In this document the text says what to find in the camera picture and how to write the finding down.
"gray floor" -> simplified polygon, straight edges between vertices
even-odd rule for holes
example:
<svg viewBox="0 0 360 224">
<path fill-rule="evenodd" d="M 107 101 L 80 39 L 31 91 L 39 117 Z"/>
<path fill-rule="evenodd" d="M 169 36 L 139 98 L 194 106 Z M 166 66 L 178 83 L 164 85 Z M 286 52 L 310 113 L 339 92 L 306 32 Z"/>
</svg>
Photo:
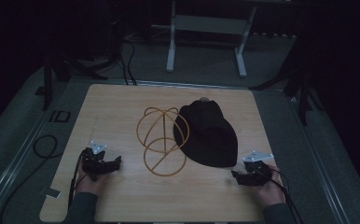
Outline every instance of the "gray floor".
<svg viewBox="0 0 360 224">
<path fill-rule="evenodd" d="M 233 49 L 229 46 L 179 41 L 174 72 L 166 73 L 168 43 L 164 37 L 137 42 L 132 36 L 132 41 L 135 52 L 131 69 L 139 85 L 208 85 L 236 89 L 247 89 L 274 77 L 294 43 L 291 38 L 251 36 L 243 54 L 248 77 L 239 78 Z M 128 60 L 131 46 L 124 45 L 122 51 Z M 105 83 L 125 83 L 119 66 L 100 73 L 110 77 Z M 55 135 L 58 146 L 54 154 L 64 150 L 92 83 L 97 81 L 76 73 L 69 83 L 55 81 L 56 100 L 49 111 L 43 112 L 42 97 L 34 95 L 42 85 L 40 70 L 14 97 L 0 118 L 0 180 L 9 180 L 7 184 L 0 182 L 3 191 L 0 210 L 9 193 L 43 161 L 32 151 L 32 143 L 38 136 Z M 281 92 L 284 84 L 254 94 L 275 160 L 290 181 L 291 195 L 303 220 L 305 223 L 360 223 L 360 179 L 329 117 L 312 105 L 313 111 L 307 113 L 308 126 L 301 125 L 297 98 L 293 101 L 284 97 Z M 53 110 L 70 111 L 70 120 L 49 122 Z M 48 155 L 53 142 L 43 139 L 37 147 L 41 154 Z M 6 171 L 20 154 L 25 158 L 25 163 L 19 164 L 20 170 Z M 38 214 L 46 197 L 44 191 L 59 161 L 60 158 L 48 160 L 14 194 L 4 213 L 4 223 L 42 223 Z"/>
</svg>

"dark background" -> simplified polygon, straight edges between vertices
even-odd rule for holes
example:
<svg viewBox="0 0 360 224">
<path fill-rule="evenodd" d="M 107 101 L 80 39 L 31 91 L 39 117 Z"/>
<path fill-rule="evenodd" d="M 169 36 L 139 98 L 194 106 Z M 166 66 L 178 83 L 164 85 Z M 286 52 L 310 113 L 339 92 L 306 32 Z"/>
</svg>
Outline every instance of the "dark background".
<svg viewBox="0 0 360 224">
<path fill-rule="evenodd" d="M 180 9 L 192 13 L 193 2 L 189 5 L 185 2 Z M 111 8 L 112 21 L 140 29 L 146 37 L 151 23 L 169 24 L 170 1 L 94 3 L 77 0 L 0 2 L 0 115 L 23 82 L 42 66 L 47 52 L 57 49 L 72 57 L 90 60 L 93 54 L 103 53 L 100 46 L 94 45 L 96 40 L 90 34 L 99 32 L 99 28 L 105 29 L 104 22 L 91 23 L 89 17 L 102 10 L 104 4 L 108 3 Z M 360 0 L 324 3 L 259 3 L 252 32 L 298 35 L 298 41 L 303 44 L 291 52 L 293 56 L 303 57 L 313 52 L 313 63 L 307 63 L 312 64 L 311 84 L 360 175 Z M 233 15 L 241 16 L 242 13 L 236 14 L 239 9 L 236 4 Z M 219 4 L 207 8 L 207 14 L 223 13 Z M 113 46 L 120 48 L 120 43 Z"/>
</svg>

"black hat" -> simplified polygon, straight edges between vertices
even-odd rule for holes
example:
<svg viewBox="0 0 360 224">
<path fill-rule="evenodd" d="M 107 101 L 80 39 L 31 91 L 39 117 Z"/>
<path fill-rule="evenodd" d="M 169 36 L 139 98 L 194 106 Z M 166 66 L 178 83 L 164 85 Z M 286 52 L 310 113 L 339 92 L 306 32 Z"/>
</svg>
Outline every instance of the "black hat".
<svg viewBox="0 0 360 224">
<path fill-rule="evenodd" d="M 238 138 L 232 126 L 224 119 L 220 106 L 215 101 L 201 98 L 179 111 L 189 126 L 177 117 L 173 126 L 174 139 L 181 150 L 193 161 L 213 167 L 235 166 L 238 159 Z"/>
</svg>

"person's left hand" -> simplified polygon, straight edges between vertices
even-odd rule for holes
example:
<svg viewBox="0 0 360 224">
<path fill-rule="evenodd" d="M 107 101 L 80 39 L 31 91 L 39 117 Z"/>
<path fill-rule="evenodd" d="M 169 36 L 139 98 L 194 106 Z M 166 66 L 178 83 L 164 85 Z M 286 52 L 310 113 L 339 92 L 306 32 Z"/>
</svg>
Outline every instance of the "person's left hand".
<svg viewBox="0 0 360 224">
<path fill-rule="evenodd" d="M 88 192 L 99 196 L 104 188 L 110 174 L 98 175 L 96 181 L 93 181 L 83 170 L 82 164 L 78 166 L 78 178 L 76 181 L 76 193 Z"/>
</svg>

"person's right hand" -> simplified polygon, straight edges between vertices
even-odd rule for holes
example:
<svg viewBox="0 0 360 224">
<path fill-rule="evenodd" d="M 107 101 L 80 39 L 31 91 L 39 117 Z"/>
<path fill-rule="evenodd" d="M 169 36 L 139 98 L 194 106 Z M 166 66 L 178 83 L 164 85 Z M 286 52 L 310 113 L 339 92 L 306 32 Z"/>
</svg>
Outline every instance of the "person's right hand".
<svg viewBox="0 0 360 224">
<path fill-rule="evenodd" d="M 279 168 L 276 166 L 268 165 L 271 170 L 279 171 Z M 272 171 L 272 180 L 282 184 L 279 181 L 279 173 Z M 276 203 L 285 203 L 284 194 L 282 190 L 274 184 L 272 181 L 268 181 L 264 186 L 258 187 L 249 187 L 250 190 L 254 193 L 256 201 L 262 205 L 264 208 Z"/>
</svg>

